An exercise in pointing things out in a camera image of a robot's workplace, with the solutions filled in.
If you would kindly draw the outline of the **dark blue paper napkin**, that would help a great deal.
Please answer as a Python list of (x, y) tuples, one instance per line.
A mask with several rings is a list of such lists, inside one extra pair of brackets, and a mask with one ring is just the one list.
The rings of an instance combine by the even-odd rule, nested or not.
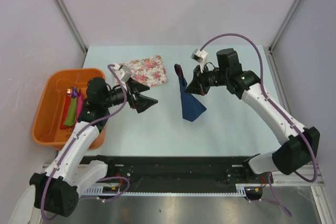
[(201, 102), (199, 102), (199, 100), (195, 98), (192, 94), (185, 92), (187, 82), (184, 77), (179, 77), (179, 85), (182, 106), (182, 118), (189, 122), (194, 122), (196, 119), (199, 118), (201, 114), (203, 114), (207, 110), (207, 108)]

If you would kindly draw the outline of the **purple metal spoon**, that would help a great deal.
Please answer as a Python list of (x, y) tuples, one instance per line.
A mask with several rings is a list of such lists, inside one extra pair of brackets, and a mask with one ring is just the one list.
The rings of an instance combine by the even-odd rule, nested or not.
[(181, 65), (179, 65), (179, 64), (176, 63), (174, 65), (174, 70), (175, 70), (175, 73), (176, 73), (178, 79), (179, 80), (183, 80), (184, 79), (184, 75), (183, 75), (183, 70), (182, 70)]

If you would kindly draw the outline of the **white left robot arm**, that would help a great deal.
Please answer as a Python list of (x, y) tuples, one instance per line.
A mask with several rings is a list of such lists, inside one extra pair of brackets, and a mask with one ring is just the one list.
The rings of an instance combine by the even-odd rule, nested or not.
[(34, 173), (29, 184), (35, 187), (34, 206), (44, 216), (46, 212), (70, 216), (83, 193), (99, 180), (110, 182), (116, 169), (103, 161), (92, 161), (82, 171), (77, 167), (93, 141), (100, 135), (108, 119), (109, 108), (125, 104), (138, 113), (158, 103), (142, 95), (149, 87), (129, 78), (126, 83), (110, 87), (104, 78), (95, 77), (88, 81), (86, 99), (69, 140), (58, 156), (43, 173)]

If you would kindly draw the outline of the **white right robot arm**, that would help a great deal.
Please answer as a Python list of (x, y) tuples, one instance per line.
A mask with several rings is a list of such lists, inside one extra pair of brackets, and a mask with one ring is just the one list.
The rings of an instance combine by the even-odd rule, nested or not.
[(290, 175), (316, 157), (320, 132), (315, 127), (305, 127), (274, 102), (268, 92), (262, 90), (260, 78), (253, 71), (242, 69), (234, 49), (222, 49), (216, 56), (218, 67), (209, 70), (207, 52), (198, 49), (193, 52), (191, 58), (199, 64), (185, 91), (206, 95), (210, 87), (225, 86), (263, 119), (280, 144), (274, 152), (249, 158), (242, 169), (243, 179), (254, 183), (262, 173), (273, 171)]

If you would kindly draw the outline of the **pink napkin roll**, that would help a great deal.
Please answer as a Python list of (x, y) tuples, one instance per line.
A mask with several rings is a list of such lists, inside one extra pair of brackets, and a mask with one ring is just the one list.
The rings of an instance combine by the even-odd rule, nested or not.
[(84, 96), (83, 94), (79, 94), (78, 97), (77, 97), (77, 106), (76, 106), (76, 121), (78, 121), (78, 117), (79, 117), (79, 114), (82, 110), (82, 106), (83, 106), (83, 101), (84, 101)]

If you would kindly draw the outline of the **red napkin roll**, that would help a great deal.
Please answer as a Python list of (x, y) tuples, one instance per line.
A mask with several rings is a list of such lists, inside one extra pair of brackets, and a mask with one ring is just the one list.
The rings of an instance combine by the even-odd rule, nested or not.
[(64, 108), (63, 108), (63, 111), (62, 111), (61, 122), (60, 122), (60, 126), (59, 126), (59, 128), (61, 130), (65, 130), (65, 129), (69, 128), (69, 126), (64, 125), (64, 122), (65, 122), (65, 119), (67, 117), (68, 109), (69, 109), (69, 106), (70, 106), (70, 101), (71, 101), (70, 96), (66, 96)]

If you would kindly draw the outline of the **green napkin roll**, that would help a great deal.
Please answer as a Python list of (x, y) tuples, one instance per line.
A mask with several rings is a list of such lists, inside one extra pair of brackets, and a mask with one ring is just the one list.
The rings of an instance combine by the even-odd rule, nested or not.
[(78, 98), (71, 98), (70, 104), (68, 107), (67, 115), (65, 117), (64, 126), (73, 126), (76, 122), (76, 113), (77, 113), (77, 101)]

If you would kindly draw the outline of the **floral rectangular tray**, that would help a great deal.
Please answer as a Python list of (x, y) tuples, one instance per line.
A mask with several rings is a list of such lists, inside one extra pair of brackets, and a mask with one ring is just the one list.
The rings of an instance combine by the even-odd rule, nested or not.
[(161, 56), (151, 56), (143, 59), (119, 63), (131, 70), (131, 78), (150, 88), (168, 83), (168, 76)]

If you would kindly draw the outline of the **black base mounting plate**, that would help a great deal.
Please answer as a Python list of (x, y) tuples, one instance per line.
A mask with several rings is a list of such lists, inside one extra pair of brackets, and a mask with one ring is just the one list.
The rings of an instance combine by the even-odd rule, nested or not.
[(259, 199), (273, 181), (267, 173), (248, 171), (247, 156), (223, 157), (126, 157), (86, 156), (87, 165), (107, 164), (102, 196), (123, 191), (126, 196), (248, 196)]

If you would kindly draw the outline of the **orange plastic basket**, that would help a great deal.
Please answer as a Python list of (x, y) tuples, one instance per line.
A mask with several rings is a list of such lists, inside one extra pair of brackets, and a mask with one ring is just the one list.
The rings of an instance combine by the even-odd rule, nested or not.
[(84, 98), (87, 97), (87, 83), (94, 77), (105, 78), (97, 68), (67, 69), (49, 77), (33, 124), (32, 135), (36, 143), (61, 150), (74, 129), (73, 126), (59, 128), (67, 91), (76, 87)]

